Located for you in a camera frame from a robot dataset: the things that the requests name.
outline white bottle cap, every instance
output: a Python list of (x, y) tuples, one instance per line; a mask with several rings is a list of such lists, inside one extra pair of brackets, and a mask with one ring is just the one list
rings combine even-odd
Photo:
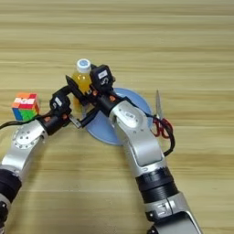
[(82, 58), (77, 61), (77, 70), (80, 73), (90, 73), (91, 63), (89, 60)]

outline black cable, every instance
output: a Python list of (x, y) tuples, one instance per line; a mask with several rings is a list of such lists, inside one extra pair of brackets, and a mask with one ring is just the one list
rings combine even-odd
[[(123, 97), (119, 96), (117, 93), (115, 93), (113, 90), (110, 90), (110, 91), (109, 91), (109, 94), (111, 94), (111, 95), (114, 96), (115, 98), (118, 98), (118, 99), (120, 99), (120, 100), (122, 100), (122, 101), (126, 100), (126, 101), (128, 101), (129, 103), (131, 103), (132, 106), (134, 106), (134, 107), (136, 107), (136, 108), (138, 108), (138, 109), (141, 110), (141, 108), (139, 108), (137, 105), (135, 105), (128, 97), (124, 97), (124, 98), (123, 98)], [(169, 148), (167, 151), (164, 152), (164, 155), (165, 155), (165, 156), (170, 155), (170, 154), (174, 151), (174, 148), (175, 148), (175, 146), (176, 146), (176, 139), (175, 139), (175, 137), (174, 137), (173, 132), (171, 131), (171, 129), (168, 127), (168, 125), (167, 125), (164, 121), (158, 119), (155, 115), (152, 115), (152, 114), (149, 114), (149, 113), (146, 113), (146, 112), (144, 112), (144, 114), (145, 114), (148, 118), (152, 118), (152, 119), (154, 119), (154, 120), (160, 122), (160, 124), (165, 128), (165, 130), (166, 130), (166, 132), (167, 132), (167, 134), (168, 134), (168, 136), (169, 136), (171, 145), (170, 145), (170, 148)]]
[(5, 128), (5, 127), (19, 126), (19, 125), (30, 123), (30, 122), (32, 122), (34, 120), (39, 120), (39, 119), (46, 118), (46, 117), (49, 117), (49, 116), (51, 116), (51, 112), (48, 112), (48, 113), (46, 113), (44, 115), (37, 115), (34, 118), (32, 118), (31, 120), (29, 120), (29, 121), (11, 121), (11, 122), (5, 122), (4, 124), (2, 124), (0, 126), (0, 130), (3, 129), (3, 128)]

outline yellow bottle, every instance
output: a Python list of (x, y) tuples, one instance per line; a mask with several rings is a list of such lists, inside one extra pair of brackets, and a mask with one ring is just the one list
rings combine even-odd
[[(72, 78), (79, 85), (79, 89), (84, 94), (90, 89), (91, 79), (90, 79), (91, 63), (89, 60), (83, 58), (77, 61), (77, 69), (72, 75)], [(74, 98), (74, 107), (79, 108), (79, 101)]]

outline scissors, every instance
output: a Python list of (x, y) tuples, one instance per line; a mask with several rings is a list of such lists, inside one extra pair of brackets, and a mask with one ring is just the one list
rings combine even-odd
[[(164, 122), (167, 125), (168, 129), (173, 133), (172, 124), (167, 119), (165, 119), (163, 115), (159, 91), (156, 92), (156, 117)], [(168, 139), (169, 135), (166, 133), (165, 128), (162, 126), (162, 124), (157, 119), (154, 119), (154, 124), (156, 126), (156, 133), (154, 135), (156, 137), (162, 135), (165, 139)]]

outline silver robot arm segment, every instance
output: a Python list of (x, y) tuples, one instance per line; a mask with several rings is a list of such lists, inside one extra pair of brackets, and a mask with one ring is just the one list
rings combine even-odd
[(122, 101), (112, 109), (109, 119), (123, 143), (147, 219), (154, 223), (148, 234), (202, 234), (184, 195), (176, 188), (145, 114)]
[(18, 128), (11, 147), (0, 164), (0, 234), (11, 203), (22, 186), (35, 153), (47, 140), (48, 134), (42, 124), (35, 120)]

